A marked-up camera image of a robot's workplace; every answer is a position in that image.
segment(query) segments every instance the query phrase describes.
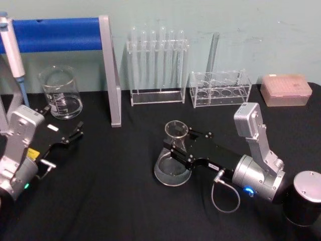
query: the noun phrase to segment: pipette tip box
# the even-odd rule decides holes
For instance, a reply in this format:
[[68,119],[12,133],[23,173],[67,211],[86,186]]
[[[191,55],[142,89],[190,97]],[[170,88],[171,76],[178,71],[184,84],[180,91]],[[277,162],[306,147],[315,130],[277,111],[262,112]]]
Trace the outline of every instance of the pipette tip box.
[[300,74],[266,75],[260,91],[267,106],[306,105],[312,94],[304,75]]

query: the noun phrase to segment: black table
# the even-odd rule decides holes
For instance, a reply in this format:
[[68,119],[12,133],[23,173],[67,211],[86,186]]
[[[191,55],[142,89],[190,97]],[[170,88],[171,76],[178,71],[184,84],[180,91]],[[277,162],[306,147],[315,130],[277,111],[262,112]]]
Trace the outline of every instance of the black table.
[[[321,87],[306,106],[268,108],[252,87],[250,102],[261,106],[270,148],[290,174],[321,172]],[[193,171],[183,186],[160,184],[153,167],[163,146],[164,126],[179,119],[197,130],[211,131],[218,144],[238,154],[250,154],[238,137],[233,115],[238,105],[192,107],[186,103],[130,106],[123,92],[122,127],[110,126],[104,92],[81,94],[84,108],[72,120],[47,120],[63,130],[84,121],[84,138],[69,150],[55,150],[56,163],[41,183],[29,187],[15,203],[11,220],[1,230],[3,240],[319,240],[321,218],[309,228],[289,224],[282,207],[239,189],[241,205],[233,214],[219,213],[211,204],[214,172]],[[45,104],[30,95],[31,107]],[[235,197],[217,190],[221,205]]]

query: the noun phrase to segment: white label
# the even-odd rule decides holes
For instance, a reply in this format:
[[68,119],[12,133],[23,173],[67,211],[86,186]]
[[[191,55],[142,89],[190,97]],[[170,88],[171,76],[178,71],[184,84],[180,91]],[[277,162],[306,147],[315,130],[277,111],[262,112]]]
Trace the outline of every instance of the white label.
[[51,124],[47,125],[47,127],[48,127],[49,129],[52,129],[53,131],[59,130],[59,128],[57,128],[57,127],[55,127],[55,126],[53,126],[53,125],[51,125]]
[[212,168],[212,169],[214,169],[214,170],[216,170],[216,171],[219,171],[219,170],[220,170],[219,167],[217,167],[217,166],[215,166],[215,165],[213,165],[213,164],[211,164],[211,163],[209,163],[209,167]]

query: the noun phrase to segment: blue led light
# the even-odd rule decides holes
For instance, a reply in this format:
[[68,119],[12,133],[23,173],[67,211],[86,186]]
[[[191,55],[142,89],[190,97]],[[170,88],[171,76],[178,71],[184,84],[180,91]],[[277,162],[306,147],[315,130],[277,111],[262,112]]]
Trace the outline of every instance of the blue led light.
[[252,187],[250,187],[250,186],[245,186],[245,187],[243,188],[243,191],[247,192],[250,197],[253,197],[253,196],[254,196],[254,190],[253,190]]
[[250,187],[244,188],[244,191],[254,194],[254,191]]

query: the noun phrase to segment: test tube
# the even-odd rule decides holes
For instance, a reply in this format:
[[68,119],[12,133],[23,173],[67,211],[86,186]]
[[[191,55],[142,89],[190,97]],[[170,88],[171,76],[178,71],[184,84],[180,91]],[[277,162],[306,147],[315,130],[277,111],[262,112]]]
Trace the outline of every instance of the test tube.
[[167,56],[166,56],[167,58],[166,84],[172,87],[173,83],[171,82],[171,77],[172,77],[172,61],[173,61],[173,48],[174,48],[174,31],[173,30],[170,30],[168,43],[169,43],[169,49],[167,51]]
[[177,84],[178,88],[182,87],[182,71],[183,71],[183,58],[184,58],[184,31],[180,30],[178,40],[178,57],[177,57]]
[[140,89],[144,89],[146,85],[146,45],[147,45],[146,31],[141,32],[140,44],[141,44]]
[[131,44],[132,44],[132,65],[133,65],[133,78],[134,85],[137,93],[139,94],[139,70],[138,70],[138,57],[137,57],[137,30],[135,27],[131,30]]
[[151,88],[155,86],[155,46],[156,46],[156,32],[152,30],[150,32],[150,54],[149,54],[149,81]]
[[159,53],[158,53],[158,60],[159,60],[159,83],[160,91],[162,91],[162,88],[164,87],[164,48],[165,48],[165,40],[166,40],[166,28],[161,27],[159,30]]

